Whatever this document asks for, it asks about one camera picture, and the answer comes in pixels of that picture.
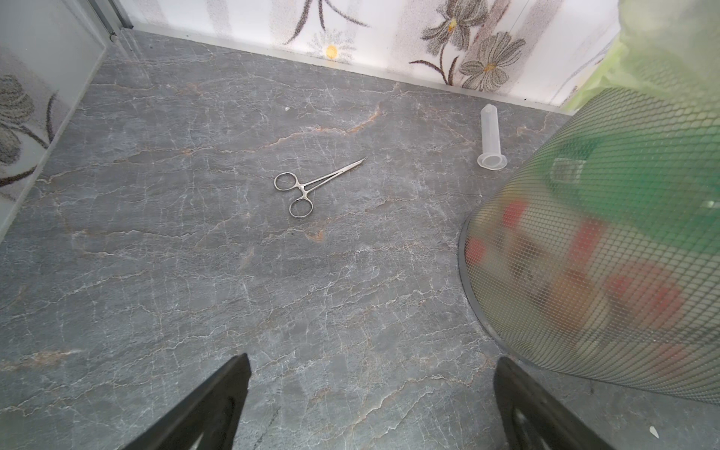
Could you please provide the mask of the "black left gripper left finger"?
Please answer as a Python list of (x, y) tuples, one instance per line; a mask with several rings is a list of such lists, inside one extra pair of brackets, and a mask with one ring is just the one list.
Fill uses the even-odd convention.
[(125, 448), (231, 449), (250, 378), (249, 357), (232, 357)]

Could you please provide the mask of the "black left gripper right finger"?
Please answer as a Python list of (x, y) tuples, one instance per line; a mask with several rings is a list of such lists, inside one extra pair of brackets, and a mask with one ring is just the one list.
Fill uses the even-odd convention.
[(609, 449), (611, 446), (508, 357), (493, 387), (511, 449)]

